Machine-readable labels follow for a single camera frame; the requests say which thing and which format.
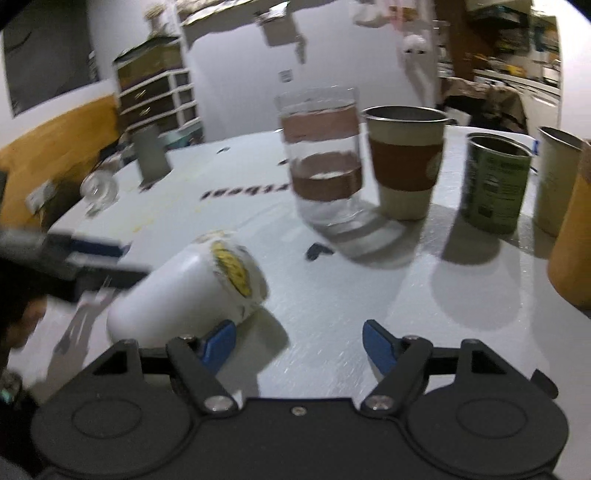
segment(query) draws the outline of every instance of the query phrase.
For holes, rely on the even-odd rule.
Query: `white paper cup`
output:
[[[582,140],[551,127],[541,127],[540,133],[534,222],[543,231],[558,236],[573,193]]]
[[[201,337],[223,320],[238,324],[267,298],[265,278],[229,236],[198,238],[109,309],[114,342],[164,346],[178,336]]]
[[[381,210],[396,220],[427,216],[443,156],[444,112],[377,106],[363,112]]]

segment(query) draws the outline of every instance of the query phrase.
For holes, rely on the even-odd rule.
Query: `tabletop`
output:
[[[361,342],[367,319],[396,336],[416,334],[436,346],[478,338],[524,375],[538,368],[556,383],[557,402],[570,423],[556,474],[588,479],[591,322],[548,281],[553,239],[532,224],[534,174],[513,235],[490,235],[458,217],[466,135],[473,131],[479,129],[446,127],[433,204],[419,222],[385,220],[374,212],[378,196],[363,136],[366,212],[360,221],[366,224],[354,235],[315,231],[298,217],[287,188],[280,133],[264,132],[169,152],[173,171],[146,192],[138,190],[139,172],[130,164],[116,175],[114,205],[88,218],[81,202],[53,230],[131,242],[121,264],[152,268],[205,232],[235,231],[270,290],[264,308],[239,326],[236,351],[218,375],[239,401],[263,396],[360,402],[379,378]],[[503,135],[529,147],[534,141]],[[238,187],[246,193],[228,195]],[[336,253],[307,261],[315,242],[332,245]],[[26,347],[11,355],[9,366],[38,401],[109,347],[105,323],[112,295],[88,295],[78,306],[52,301]],[[65,332],[70,341],[64,345]],[[436,378],[430,387],[451,380]]]

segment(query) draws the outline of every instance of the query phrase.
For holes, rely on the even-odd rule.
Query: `orange bottle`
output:
[[[548,262],[556,291],[581,309],[591,309],[591,144],[583,142],[569,209]]]

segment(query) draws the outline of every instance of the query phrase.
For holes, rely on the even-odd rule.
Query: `green can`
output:
[[[532,152],[494,134],[474,133],[467,140],[462,216],[485,232],[512,233],[519,220]]]

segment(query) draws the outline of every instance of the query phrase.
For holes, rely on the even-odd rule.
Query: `screw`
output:
[[[215,395],[209,397],[203,402],[205,408],[214,413],[228,411],[233,407],[234,401],[225,395]]]
[[[394,400],[387,395],[372,395],[365,399],[365,405],[374,411],[390,410],[394,406]]]
[[[294,414],[296,417],[303,417],[308,413],[306,407],[293,407],[291,409],[291,413]]]

